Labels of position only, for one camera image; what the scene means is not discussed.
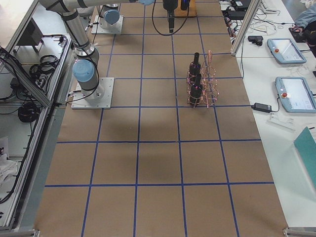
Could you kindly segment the dark wine bottle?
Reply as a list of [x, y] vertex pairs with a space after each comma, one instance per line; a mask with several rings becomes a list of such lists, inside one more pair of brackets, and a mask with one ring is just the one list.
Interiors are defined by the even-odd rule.
[[189, 65], [189, 73], [192, 76], [197, 76], [200, 73], [201, 64], [199, 63], [199, 53], [194, 54], [194, 60]]
[[201, 74], [196, 76], [195, 82], [192, 84], [190, 89], [190, 104], [195, 107], [199, 104], [202, 95], [203, 86], [201, 84]]

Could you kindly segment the upper teach pendant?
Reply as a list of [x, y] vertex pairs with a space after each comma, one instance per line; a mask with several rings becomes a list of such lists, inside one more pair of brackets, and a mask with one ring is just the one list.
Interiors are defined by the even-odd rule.
[[290, 38], [268, 39], [267, 46], [280, 64], [304, 64], [307, 61]]

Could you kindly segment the dark wine bottle carried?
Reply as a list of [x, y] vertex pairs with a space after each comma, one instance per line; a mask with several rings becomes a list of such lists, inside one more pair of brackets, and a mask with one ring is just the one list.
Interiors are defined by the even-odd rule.
[[190, 0], [180, 0], [180, 9], [182, 11], [188, 10], [190, 6]]

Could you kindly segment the wooden tray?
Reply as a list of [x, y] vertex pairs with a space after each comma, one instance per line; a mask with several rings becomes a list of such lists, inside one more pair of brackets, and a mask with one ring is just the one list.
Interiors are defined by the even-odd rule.
[[180, 9], [180, 0], [178, 0], [178, 7], [175, 9], [175, 17], [184, 18], [184, 17], [197, 17], [197, 8], [196, 1], [190, 0], [190, 6], [188, 10], [182, 11]]

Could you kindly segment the teal folder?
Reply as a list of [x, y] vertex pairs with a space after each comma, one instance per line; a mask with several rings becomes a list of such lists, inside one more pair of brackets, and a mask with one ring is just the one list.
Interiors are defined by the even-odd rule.
[[305, 127], [294, 141], [294, 146], [300, 154], [301, 160], [311, 176], [316, 175], [316, 141], [311, 130]]

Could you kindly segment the aluminium frame post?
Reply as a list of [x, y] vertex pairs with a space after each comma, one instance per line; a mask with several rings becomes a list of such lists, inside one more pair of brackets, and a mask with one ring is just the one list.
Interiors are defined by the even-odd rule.
[[246, 35], [246, 32], [250, 26], [250, 23], [252, 22], [255, 14], [260, 6], [260, 3], [261, 3], [261, 0], [252, 0], [250, 2], [249, 8], [245, 14], [245, 17], [243, 19], [243, 22], [242, 22], [242, 25], [239, 29], [237, 37], [235, 38], [235, 41], [232, 45], [232, 48], [231, 48], [231, 55], [232, 56], [236, 56], [238, 49], [241, 46], [241, 44], [244, 40], [244, 37]]

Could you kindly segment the black power adapter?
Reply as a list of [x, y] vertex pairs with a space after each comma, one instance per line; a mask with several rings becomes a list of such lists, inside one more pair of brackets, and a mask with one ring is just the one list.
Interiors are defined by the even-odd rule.
[[255, 111], [270, 113], [272, 111], [271, 105], [262, 104], [262, 103], [254, 103], [251, 108]]

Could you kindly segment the dark wine bottle front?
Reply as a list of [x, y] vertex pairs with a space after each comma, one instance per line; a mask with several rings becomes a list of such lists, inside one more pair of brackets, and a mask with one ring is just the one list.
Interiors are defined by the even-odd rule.
[[201, 84], [201, 74], [196, 76], [195, 82], [192, 84], [190, 89], [190, 104], [195, 107], [199, 104], [202, 95], [203, 86]]

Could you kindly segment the black handheld device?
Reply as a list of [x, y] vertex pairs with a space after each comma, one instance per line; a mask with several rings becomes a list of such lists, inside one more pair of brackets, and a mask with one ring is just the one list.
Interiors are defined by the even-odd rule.
[[257, 46], [262, 46], [263, 37], [262, 36], [248, 36], [248, 41]]

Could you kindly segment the teach pendant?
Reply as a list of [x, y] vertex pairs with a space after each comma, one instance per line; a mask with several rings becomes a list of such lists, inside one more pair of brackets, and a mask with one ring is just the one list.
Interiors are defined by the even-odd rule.
[[277, 77], [275, 86], [289, 113], [316, 113], [316, 101], [304, 77]]
[[304, 64], [307, 61], [290, 38], [268, 39], [267, 46], [280, 64]]

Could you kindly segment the lower teach pendant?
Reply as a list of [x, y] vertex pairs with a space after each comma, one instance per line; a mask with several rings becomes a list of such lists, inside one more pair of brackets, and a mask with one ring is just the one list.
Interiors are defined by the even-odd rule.
[[275, 86], [289, 113], [316, 113], [316, 101], [304, 77], [277, 77]]

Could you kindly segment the dark wine bottle rear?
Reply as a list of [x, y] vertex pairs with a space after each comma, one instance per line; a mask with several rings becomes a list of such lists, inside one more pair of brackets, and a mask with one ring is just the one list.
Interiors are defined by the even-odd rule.
[[200, 73], [201, 64], [199, 63], [199, 53], [194, 54], [194, 60], [189, 65], [189, 73], [192, 76], [197, 76]]

